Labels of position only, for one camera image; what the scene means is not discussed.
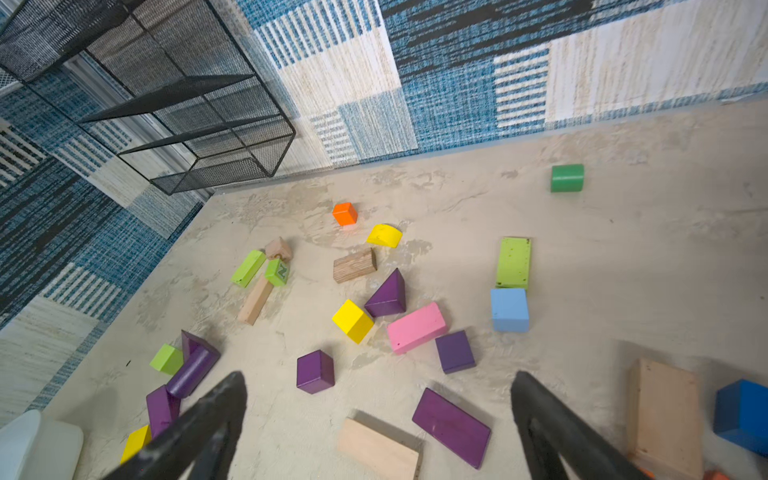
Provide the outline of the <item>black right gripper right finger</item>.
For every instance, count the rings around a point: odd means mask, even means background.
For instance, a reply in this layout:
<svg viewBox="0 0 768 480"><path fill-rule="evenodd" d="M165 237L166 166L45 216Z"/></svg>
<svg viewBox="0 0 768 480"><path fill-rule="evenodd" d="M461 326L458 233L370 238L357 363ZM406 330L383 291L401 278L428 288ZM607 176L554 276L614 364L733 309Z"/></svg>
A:
<svg viewBox="0 0 768 480"><path fill-rule="evenodd" d="M516 373L511 410L533 479L645 479L647 475L530 373Z"/></svg>

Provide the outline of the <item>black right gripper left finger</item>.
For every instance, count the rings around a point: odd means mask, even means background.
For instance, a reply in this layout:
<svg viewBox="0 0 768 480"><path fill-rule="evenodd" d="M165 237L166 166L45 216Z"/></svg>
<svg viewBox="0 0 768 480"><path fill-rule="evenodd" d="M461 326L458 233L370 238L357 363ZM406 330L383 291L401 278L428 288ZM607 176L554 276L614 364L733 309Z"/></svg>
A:
<svg viewBox="0 0 768 480"><path fill-rule="evenodd" d="M234 371L168 429L109 473L109 479L226 479L247 406L242 372Z"/></svg>

